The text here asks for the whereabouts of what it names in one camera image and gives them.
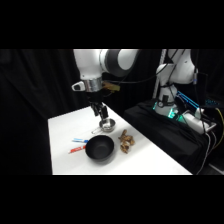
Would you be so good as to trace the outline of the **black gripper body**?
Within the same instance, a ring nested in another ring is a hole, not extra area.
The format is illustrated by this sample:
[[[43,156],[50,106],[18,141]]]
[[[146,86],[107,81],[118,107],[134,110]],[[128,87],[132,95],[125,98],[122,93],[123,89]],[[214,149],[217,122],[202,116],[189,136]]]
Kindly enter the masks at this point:
[[[88,92],[87,99],[92,108],[101,108],[102,107],[102,91],[97,92]]]

